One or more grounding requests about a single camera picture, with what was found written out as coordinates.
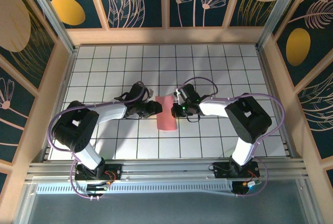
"grid floor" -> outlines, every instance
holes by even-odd
[[[63,108],[73,100],[99,103],[131,89],[137,81],[165,96],[194,76],[213,81],[217,97],[266,93],[267,88],[254,45],[135,45],[80,47]],[[213,86],[195,80],[199,95]],[[276,126],[271,101],[257,98]],[[205,116],[198,123],[177,119],[177,131],[161,131],[156,116],[112,120],[96,126],[91,144],[104,159],[172,159],[229,157],[237,135],[228,118]],[[255,156],[285,156],[285,142],[277,131],[256,149]],[[50,150],[49,160],[72,159],[67,152]]]

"purple cable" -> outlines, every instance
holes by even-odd
[[[273,101],[275,101],[279,105],[279,107],[281,108],[281,112],[282,112],[282,117],[281,117],[280,123],[274,129],[272,129],[270,132],[268,132],[265,135],[259,137],[257,139],[257,141],[255,142],[254,148],[252,149],[252,152],[250,154],[251,156],[253,156],[253,154],[255,152],[255,149],[260,144],[261,140],[268,137],[270,134],[276,132],[282,126],[282,124],[285,120],[285,117],[286,117],[286,111],[285,111],[285,108],[283,107],[282,103],[279,100],[277,100],[276,98],[274,98],[273,96],[267,95],[267,94],[262,94],[262,93],[244,94],[244,95],[240,95],[240,96],[237,96],[237,97],[234,97],[234,98],[212,98],[212,100],[213,101],[221,101],[221,102],[229,102],[229,101],[235,101],[235,100],[240,99],[240,98],[247,98],[247,97],[251,97],[251,96],[260,96],[260,97],[267,97],[267,98],[272,99]]]
[[[75,162],[76,162],[77,160],[76,159],[74,159],[73,160],[73,163],[72,163],[72,166],[71,166],[71,171],[69,172],[69,181],[70,181],[70,183],[71,183],[71,185],[72,185],[72,189],[74,190],[74,192],[78,195],[78,196],[80,196],[80,197],[82,197],[82,198],[85,198],[85,199],[97,199],[97,197],[95,197],[95,196],[93,196],[93,197],[89,197],[89,196],[87,196],[87,195],[84,195],[84,194],[81,194],[78,190],[76,190],[76,188],[75,188],[75,186],[74,186],[74,183],[73,183],[73,168],[74,168],[74,164],[75,164]]]
[[[255,152],[255,149],[256,149],[257,146],[260,144],[260,141],[263,140],[264,138],[266,138],[267,136],[269,136],[270,134],[276,132],[276,131],[282,126],[282,124],[283,124],[283,122],[284,122],[284,120],[285,120],[285,117],[286,117],[286,111],[285,111],[285,108],[283,107],[282,103],[281,103],[279,100],[277,100],[276,98],[274,98],[273,96],[271,96],[271,95],[267,95],[267,94],[262,94],[262,93],[250,93],[250,94],[240,95],[240,96],[237,96],[237,97],[234,97],[234,98],[213,98],[213,96],[216,95],[216,94],[219,92],[219,89],[217,88],[217,85],[216,85],[212,80],[210,80],[210,79],[208,79],[208,78],[205,78],[205,77],[192,77],[192,78],[188,79],[187,81],[185,81],[185,82],[181,85],[181,87],[180,87],[179,89],[183,88],[187,82],[189,82],[189,81],[191,81],[191,80],[195,80],[196,78],[200,78],[200,79],[203,79],[203,80],[207,80],[207,81],[209,81],[210,83],[212,83],[213,86],[216,88],[216,92],[215,92],[215,93],[212,93],[212,94],[210,95],[210,96],[211,96],[211,99],[212,99],[213,101],[230,102],[230,101],[235,101],[235,100],[240,99],[240,98],[247,98],[247,97],[252,97],[252,96],[260,96],[260,97],[267,97],[267,98],[270,98],[270,99],[272,99],[273,101],[275,101],[275,102],[279,105],[279,107],[281,108],[281,111],[282,111],[281,122],[276,126],[276,128],[274,128],[274,129],[271,130],[270,132],[266,133],[265,135],[263,135],[263,136],[261,136],[261,137],[259,137],[259,138],[257,139],[257,141],[256,141],[255,144],[254,144],[253,150],[252,150],[252,152],[251,152],[251,154],[250,154],[252,157],[253,157],[253,154],[254,154],[254,152]]]
[[[244,94],[244,95],[240,95],[240,96],[237,96],[237,97],[234,97],[234,98],[213,98],[213,95],[216,95],[217,92],[218,92],[218,88],[217,88],[217,85],[211,81],[210,79],[208,78],[205,78],[205,77],[193,77],[193,78],[190,78],[189,80],[187,80],[184,84],[182,84],[181,88],[184,87],[184,85],[193,80],[193,79],[196,79],[196,78],[201,78],[201,79],[204,79],[204,80],[207,80],[209,82],[211,82],[213,84],[213,86],[216,88],[216,93],[213,93],[211,94],[211,99],[213,101],[221,101],[221,102],[230,102],[230,101],[235,101],[237,99],[240,99],[240,98],[247,98],[247,97],[252,97],[252,96],[260,96],[260,97],[267,97],[267,98],[270,98],[271,100],[275,101],[279,107],[281,108],[281,112],[282,112],[282,116],[281,116],[281,121],[280,123],[273,129],[271,130],[270,132],[266,133],[265,135],[259,137],[256,142],[254,143],[254,146],[253,146],[253,149],[252,149],[252,152],[250,153],[250,156],[251,157],[254,157],[253,154],[255,152],[255,149],[257,148],[257,146],[260,144],[261,140],[263,140],[264,138],[266,138],[267,136],[269,136],[270,134],[276,132],[283,124],[284,120],[285,120],[285,117],[286,117],[286,111],[285,111],[285,108],[283,107],[282,103],[276,99],[275,97],[271,96],[271,95],[267,95],[267,94],[262,94],[262,93],[251,93],[251,94]],[[268,169],[267,169],[267,166],[258,158],[255,158],[256,160],[258,160],[265,168],[265,171],[266,171],[266,174],[267,174],[267,178],[266,178],[266,181],[264,183],[264,186],[260,188],[259,191],[257,191],[256,193],[253,193],[253,194],[246,194],[246,195],[237,195],[236,196],[241,196],[241,197],[249,197],[249,196],[255,196],[257,194],[259,194],[261,191],[264,190],[264,188],[266,187],[267,183],[268,183]]]
[[[236,197],[240,196],[240,197],[250,197],[250,196],[255,196],[257,194],[259,194],[261,191],[264,190],[264,188],[266,188],[266,185],[268,183],[268,169],[267,169],[267,166],[266,164],[264,164],[264,162],[262,160],[260,160],[259,158],[255,158],[258,162],[260,162],[264,168],[265,168],[265,171],[266,171],[266,180],[265,180],[265,183],[264,183],[264,186],[262,186],[260,188],[260,190],[258,190],[257,192],[253,193],[253,194],[236,194]]]
[[[139,99],[145,92],[145,89],[144,89],[144,83],[142,83],[141,81],[138,81],[137,83],[141,84],[143,86],[142,90],[141,90],[141,93],[139,96],[137,96],[136,98],[133,98],[131,100],[127,100],[127,101],[116,101],[116,102],[105,102],[105,103],[99,103],[99,104],[88,104],[86,106],[77,106],[77,107],[72,107],[72,108],[68,108],[68,109],[65,109],[61,112],[59,112],[58,114],[56,114],[53,119],[50,121],[50,124],[47,128],[47,141],[48,143],[51,145],[51,147],[55,150],[58,150],[58,151],[64,151],[64,152],[72,152],[71,150],[66,150],[66,149],[61,149],[61,148],[58,148],[54,145],[54,143],[52,142],[53,140],[53,136],[52,136],[52,127],[53,127],[53,124],[54,122],[59,118],[61,117],[61,115],[67,113],[67,112],[70,112],[70,111],[76,111],[76,110],[81,110],[81,109],[90,109],[90,108],[97,108],[97,107],[102,107],[102,106],[109,106],[111,104],[121,104],[121,103],[131,103],[131,102],[134,102],[136,101],[137,99]],[[75,157],[76,160],[78,160],[80,162],[80,159],[72,152],[72,155]]]
[[[210,79],[205,78],[205,77],[192,77],[192,78],[190,78],[189,80],[185,81],[185,82],[181,85],[181,87],[178,88],[178,90],[182,89],[182,88],[186,85],[187,82],[189,82],[189,81],[191,81],[191,80],[195,80],[196,78],[199,78],[199,79],[201,79],[201,80],[207,80],[207,81],[209,81],[210,83],[213,84],[213,86],[214,86],[215,89],[216,89],[216,92],[215,92],[215,93],[212,93],[212,94],[210,95],[211,97],[213,97],[214,95],[216,95],[216,94],[219,92],[219,89],[218,89],[217,85],[216,85],[213,81],[211,81]]]

